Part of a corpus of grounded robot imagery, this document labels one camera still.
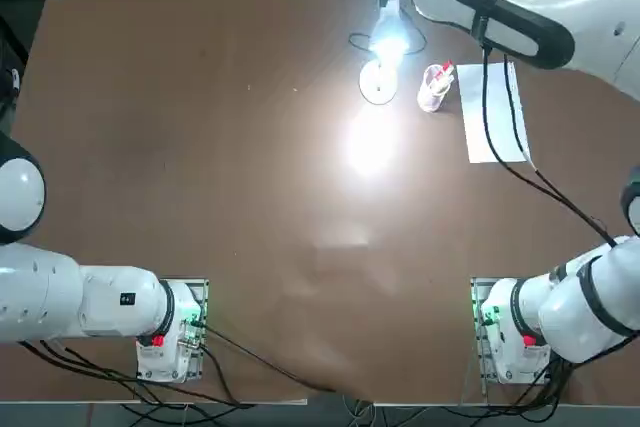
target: brown tabletop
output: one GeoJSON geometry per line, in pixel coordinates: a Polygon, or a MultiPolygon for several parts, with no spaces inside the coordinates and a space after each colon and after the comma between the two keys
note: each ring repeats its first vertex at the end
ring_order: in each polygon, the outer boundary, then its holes
{"type": "MultiPolygon", "coordinates": [[[[28,242],[81,263],[206,277],[211,325],[340,392],[459,402],[473,337],[470,278],[538,275],[600,241],[499,165],[469,163],[457,86],[442,112],[419,110],[427,65],[481,60],[467,35],[421,18],[429,43],[400,69],[395,151],[377,175],[353,169],[366,56],[347,37],[370,31],[373,7],[48,0],[14,129],[48,182],[46,214],[28,242]]],[[[618,198],[640,160],[640,107],[585,74],[522,64],[517,74],[537,165],[611,232],[628,233],[618,198]]],[[[135,370],[131,339],[73,345],[135,370]]],[[[237,396],[309,394],[212,348],[237,396]]],[[[567,402],[640,405],[640,391],[627,387],[638,352],[578,372],[567,402]]],[[[128,398],[19,347],[1,353],[2,400],[128,398]]],[[[477,402],[475,361],[472,375],[466,400],[477,402]]],[[[209,365],[185,387],[222,396],[209,365]]],[[[512,391],[492,388],[490,399],[504,395],[512,391]]]]}

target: lamp base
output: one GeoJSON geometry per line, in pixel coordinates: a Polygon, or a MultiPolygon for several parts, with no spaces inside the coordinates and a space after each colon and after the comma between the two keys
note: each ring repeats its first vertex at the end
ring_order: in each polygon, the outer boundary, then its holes
{"type": "Polygon", "coordinates": [[[367,102],[384,105],[395,97],[398,90],[398,74],[384,67],[378,60],[367,62],[360,71],[360,93],[367,102]]]}

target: wire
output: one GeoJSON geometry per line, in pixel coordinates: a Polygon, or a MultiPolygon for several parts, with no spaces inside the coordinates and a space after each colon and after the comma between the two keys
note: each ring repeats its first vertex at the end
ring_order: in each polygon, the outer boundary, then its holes
{"type": "Polygon", "coordinates": [[[304,380],[300,377],[298,377],[295,374],[292,374],[291,372],[289,372],[288,370],[285,370],[281,367],[277,367],[276,365],[274,365],[273,363],[269,362],[266,359],[263,359],[262,357],[260,357],[258,354],[252,352],[251,350],[247,349],[246,347],[243,347],[242,345],[238,344],[237,342],[233,341],[232,339],[230,339],[229,337],[227,337],[226,335],[224,335],[223,333],[212,329],[211,327],[209,327],[207,324],[203,323],[203,322],[199,322],[199,321],[194,321],[191,322],[191,325],[194,325],[196,327],[201,327],[206,329],[208,332],[211,332],[213,335],[215,335],[216,337],[221,338],[222,340],[224,340],[225,342],[233,345],[234,347],[236,347],[238,350],[244,352],[245,354],[247,354],[250,357],[253,357],[254,359],[256,359],[257,361],[263,363],[264,365],[266,365],[267,367],[269,367],[272,370],[275,370],[276,372],[284,375],[285,377],[288,377],[289,379],[293,380],[294,382],[297,382],[298,384],[307,387],[309,389],[313,389],[313,390],[318,390],[321,392],[335,392],[334,389],[330,389],[327,387],[323,387],[321,385],[317,385],[314,384],[312,382],[309,382],[307,380],[304,380]]]}
{"type": "MultiPolygon", "coordinates": [[[[511,175],[513,175],[514,177],[518,178],[519,180],[521,180],[522,182],[526,183],[527,185],[533,187],[534,189],[538,190],[539,192],[551,197],[552,199],[556,200],[557,202],[560,202],[561,204],[563,204],[565,207],[567,207],[569,210],[571,210],[574,214],[576,214],[578,217],[580,217],[582,220],[584,220],[593,230],[595,230],[611,247],[615,247],[617,245],[616,241],[604,230],[602,230],[602,228],[600,228],[599,225],[597,225],[593,220],[589,219],[588,216],[586,216],[580,209],[578,209],[572,202],[570,202],[560,191],[558,191],[555,186],[553,186],[553,184],[551,184],[543,175],[542,173],[540,173],[537,169],[535,169],[535,173],[536,175],[543,180],[543,182],[545,182],[545,184],[547,184],[552,190],[548,190],[540,185],[538,185],[537,183],[533,182],[532,180],[526,178],[525,176],[523,176],[522,174],[520,174],[519,172],[517,172],[516,170],[512,169],[511,167],[509,167],[509,165],[507,165],[507,163],[502,160],[502,158],[500,157],[500,155],[498,154],[498,152],[496,151],[493,142],[491,140],[491,134],[489,133],[489,121],[488,121],[488,114],[487,114],[487,88],[488,88],[488,77],[489,77],[489,52],[490,52],[490,48],[488,47],[483,47],[483,62],[482,62],[482,66],[483,66],[483,82],[482,82],[482,121],[484,124],[484,133],[485,133],[485,137],[487,139],[487,144],[489,146],[489,149],[491,150],[491,153],[493,154],[493,156],[496,158],[496,160],[498,161],[498,163],[507,171],[509,172],[511,175]]],[[[513,106],[513,96],[511,94],[511,87],[509,85],[509,81],[508,81],[508,73],[507,73],[507,96],[509,97],[509,106],[513,109],[515,109],[515,107],[513,106]]],[[[524,157],[526,159],[530,158],[528,154],[526,154],[524,152],[524,149],[521,150],[521,152],[523,153],[524,157]]]]}
{"type": "Polygon", "coordinates": [[[134,415],[137,415],[140,417],[140,419],[143,420],[150,420],[152,422],[156,422],[158,424],[162,424],[162,425],[199,425],[199,424],[204,424],[205,422],[215,422],[216,419],[219,419],[221,417],[224,417],[226,415],[229,415],[237,410],[240,410],[238,407],[232,407],[229,410],[225,410],[224,412],[221,412],[219,414],[215,414],[212,416],[209,416],[204,410],[197,408],[196,406],[191,405],[189,408],[192,410],[195,410],[196,412],[200,413],[202,415],[202,413],[204,413],[206,415],[206,418],[203,418],[201,420],[190,420],[187,422],[175,422],[175,421],[170,421],[170,420],[162,420],[162,419],[157,419],[155,417],[151,417],[151,413],[153,413],[156,409],[153,409],[150,412],[138,412],[137,410],[132,409],[131,407],[129,407],[128,405],[125,404],[120,404],[120,407],[122,407],[124,410],[131,412],[134,415]]]}
{"type": "MultiPolygon", "coordinates": [[[[160,410],[162,408],[161,405],[154,407],[153,409],[151,409],[149,412],[147,412],[147,415],[151,415],[154,412],[157,412],[158,410],[160,410]]],[[[136,425],[138,425],[140,422],[142,422],[145,419],[150,419],[151,417],[143,417],[142,415],[138,417],[138,420],[134,421],[132,424],[129,425],[129,427],[136,427],[136,425]]]]}
{"type": "Polygon", "coordinates": [[[154,385],[156,387],[159,387],[161,389],[165,389],[165,390],[171,390],[173,392],[178,392],[181,394],[186,394],[186,395],[190,395],[193,397],[198,397],[200,399],[205,399],[211,402],[219,402],[221,404],[225,404],[225,405],[229,405],[232,407],[235,407],[234,405],[230,404],[229,402],[225,401],[225,400],[221,400],[221,399],[217,399],[215,397],[212,397],[210,395],[206,395],[206,394],[201,394],[199,392],[193,392],[187,389],[182,389],[180,387],[175,387],[173,385],[169,385],[169,384],[165,384],[163,382],[155,382],[152,380],[147,380],[147,379],[137,379],[134,377],[128,377],[128,376],[121,376],[121,377],[110,377],[108,375],[99,375],[96,374],[95,372],[91,372],[91,371],[87,371],[87,370],[82,370],[76,367],[72,367],[70,365],[66,365],[64,363],[61,363],[59,361],[56,361],[54,359],[51,359],[50,357],[48,357],[47,355],[43,354],[42,352],[40,352],[38,349],[36,349],[34,346],[32,346],[31,344],[29,344],[28,342],[18,342],[19,345],[21,345],[22,347],[24,347],[26,350],[28,350],[29,352],[31,352],[33,355],[39,357],[40,359],[44,360],[45,362],[47,362],[48,364],[51,364],[55,367],[59,367],[63,370],[67,370],[69,372],[74,372],[76,374],[80,374],[80,375],[84,375],[85,377],[92,377],[94,379],[100,379],[100,380],[107,380],[109,382],[115,382],[115,383],[120,383],[120,382],[133,382],[133,383],[137,383],[137,384],[145,384],[145,385],[154,385]]]}
{"type": "MultiPolygon", "coordinates": [[[[425,47],[427,46],[427,37],[418,28],[418,26],[416,25],[415,21],[413,20],[413,17],[411,17],[409,15],[409,13],[404,8],[400,7],[400,12],[402,12],[402,14],[407,18],[407,20],[409,21],[409,24],[411,24],[413,29],[416,32],[418,32],[418,34],[420,35],[420,38],[422,39],[422,44],[420,45],[420,47],[418,47],[415,50],[411,50],[411,51],[407,52],[405,55],[416,55],[416,54],[419,54],[420,52],[423,52],[425,47]]],[[[352,32],[352,33],[349,34],[349,38],[347,39],[347,42],[349,42],[350,46],[355,47],[356,49],[358,49],[358,50],[360,50],[362,52],[366,52],[368,54],[373,54],[373,51],[371,49],[369,49],[368,47],[364,47],[364,46],[362,46],[362,45],[360,45],[360,44],[358,44],[357,42],[354,41],[354,39],[359,38],[359,37],[367,39],[367,43],[371,39],[371,36],[369,34],[363,34],[361,32],[352,32]]]]}
{"type": "MultiPolygon", "coordinates": [[[[69,359],[68,357],[65,357],[64,355],[59,354],[58,352],[53,350],[49,346],[49,344],[47,342],[45,342],[44,340],[41,340],[40,344],[53,357],[55,357],[56,359],[61,360],[63,362],[66,362],[68,364],[76,365],[76,366],[79,366],[79,367],[91,368],[93,370],[97,370],[97,371],[103,373],[104,375],[112,377],[114,379],[116,378],[115,375],[120,376],[120,377],[124,376],[124,374],[122,374],[122,373],[120,373],[120,372],[118,372],[116,370],[103,369],[102,367],[98,367],[96,364],[94,364],[94,363],[90,362],[89,360],[86,360],[83,357],[81,357],[80,354],[76,353],[75,351],[74,351],[74,353],[72,355],[75,355],[78,358],[80,358],[82,360],[82,362],[77,362],[77,361],[75,361],[73,359],[69,359]]],[[[135,391],[135,389],[133,389],[132,387],[128,386],[125,382],[118,381],[118,384],[120,384],[123,388],[127,389],[134,397],[137,397],[138,399],[140,399],[145,404],[151,404],[151,402],[149,400],[147,400],[144,396],[140,395],[138,392],[135,391]]],[[[150,390],[147,390],[147,392],[149,392],[150,396],[153,398],[153,400],[156,401],[156,403],[158,403],[158,404],[162,403],[162,401],[158,397],[156,397],[156,395],[153,392],[151,392],[150,390]]]]}
{"type": "Polygon", "coordinates": [[[418,412],[415,412],[414,414],[411,414],[408,418],[406,418],[402,422],[399,422],[399,423],[393,425],[392,427],[404,427],[409,422],[413,422],[414,420],[416,420],[418,417],[420,417],[422,414],[424,414],[429,409],[431,409],[431,407],[424,407],[424,408],[420,409],[418,412]]]}
{"type": "MultiPolygon", "coordinates": [[[[515,137],[516,144],[518,146],[518,149],[520,150],[520,153],[523,155],[523,157],[525,159],[527,159],[527,161],[529,162],[529,164],[531,165],[531,167],[533,169],[534,174],[540,180],[542,180],[542,182],[544,182],[547,185],[547,187],[549,187],[557,195],[557,197],[554,197],[554,198],[558,202],[560,202],[561,204],[565,205],[569,210],[571,210],[571,212],[573,212],[575,215],[580,217],[580,219],[582,219],[589,227],[591,227],[612,248],[615,247],[616,245],[618,245],[617,242],[615,241],[615,239],[613,237],[611,237],[611,235],[606,230],[604,230],[602,227],[600,227],[600,225],[598,225],[597,222],[595,222],[592,218],[590,218],[584,212],[582,212],[573,202],[571,202],[571,200],[569,200],[567,198],[566,195],[564,195],[555,185],[553,185],[551,183],[551,181],[549,181],[542,174],[542,172],[540,172],[540,170],[538,170],[538,168],[531,161],[531,156],[524,150],[524,148],[522,146],[522,142],[520,141],[520,135],[518,133],[518,127],[516,125],[516,111],[515,111],[515,106],[514,106],[514,103],[513,103],[513,93],[511,92],[511,82],[509,80],[509,58],[507,57],[506,54],[503,57],[503,70],[504,70],[505,86],[506,86],[506,89],[507,89],[507,97],[509,99],[509,109],[511,111],[511,127],[513,129],[513,135],[515,137]]],[[[489,138],[489,130],[488,130],[488,128],[485,129],[485,133],[487,135],[487,140],[489,140],[488,139],[489,138]]]]}
{"type": "Polygon", "coordinates": [[[216,372],[218,374],[218,379],[220,379],[220,384],[222,385],[222,390],[224,390],[227,399],[229,399],[229,401],[235,405],[240,405],[241,402],[235,398],[235,396],[229,389],[229,384],[227,384],[227,380],[224,377],[224,373],[222,372],[222,367],[220,367],[220,362],[218,362],[218,359],[204,345],[200,345],[200,350],[202,350],[213,362],[213,365],[216,368],[216,372]]]}

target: white cup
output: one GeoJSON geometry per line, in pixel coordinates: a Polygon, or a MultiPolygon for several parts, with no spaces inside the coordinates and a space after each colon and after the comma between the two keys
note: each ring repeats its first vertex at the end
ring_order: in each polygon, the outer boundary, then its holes
{"type": "Polygon", "coordinates": [[[440,108],[442,99],[451,88],[451,82],[433,82],[436,76],[445,75],[441,65],[433,64],[427,67],[422,77],[422,85],[418,91],[418,105],[425,112],[435,112],[440,108]],[[432,90],[432,85],[439,87],[439,90],[432,90]]]}

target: white robot link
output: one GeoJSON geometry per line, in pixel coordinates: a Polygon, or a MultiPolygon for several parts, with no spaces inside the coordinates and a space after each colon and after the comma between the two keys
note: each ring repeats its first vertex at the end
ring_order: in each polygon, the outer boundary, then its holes
{"type": "MultiPolygon", "coordinates": [[[[639,0],[413,1],[423,16],[484,46],[538,68],[595,75],[640,100],[639,0]]],[[[189,287],[134,267],[79,267],[69,257],[13,243],[42,215],[44,180],[16,144],[4,140],[0,155],[0,245],[7,244],[0,246],[0,342],[136,336],[140,373],[158,381],[188,378],[199,335],[190,322],[202,316],[189,287]]],[[[634,179],[623,198],[636,229],[639,183],[634,179]]],[[[581,362],[635,336],[639,260],[640,239],[619,239],[613,249],[580,255],[551,274],[498,282],[482,313],[501,380],[508,381],[509,369],[530,371],[532,352],[539,364],[535,349],[581,362]]]]}
{"type": "Polygon", "coordinates": [[[36,160],[0,134],[0,342],[136,337],[139,376],[198,378],[202,332],[192,321],[203,308],[189,285],[16,243],[42,217],[45,197],[36,160]]]}
{"type": "MultiPolygon", "coordinates": [[[[567,68],[640,100],[640,0],[413,0],[429,20],[542,69],[567,68]]],[[[529,383],[550,350],[582,363],[640,330],[640,172],[622,204],[621,237],[531,279],[502,279],[483,303],[498,379],[529,383]]]]}

